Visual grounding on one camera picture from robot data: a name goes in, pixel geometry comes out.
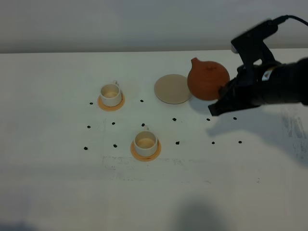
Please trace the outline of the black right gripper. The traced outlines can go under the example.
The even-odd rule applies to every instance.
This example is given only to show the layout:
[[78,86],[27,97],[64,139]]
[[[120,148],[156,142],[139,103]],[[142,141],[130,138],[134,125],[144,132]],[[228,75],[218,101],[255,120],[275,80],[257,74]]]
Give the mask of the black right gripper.
[[219,89],[219,100],[208,106],[212,116],[253,109],[265,104],[306,104],[306,62],[254,65]]

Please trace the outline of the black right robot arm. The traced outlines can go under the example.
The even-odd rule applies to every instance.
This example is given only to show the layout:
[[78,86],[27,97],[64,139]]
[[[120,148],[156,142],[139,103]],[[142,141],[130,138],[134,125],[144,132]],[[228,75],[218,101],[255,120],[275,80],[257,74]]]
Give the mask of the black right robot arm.
[[289,64],[240,66],[236,78],[219,90],[219,99],[208,106],[212,116],[252,109],[266,104],[308,104],[308,60]]

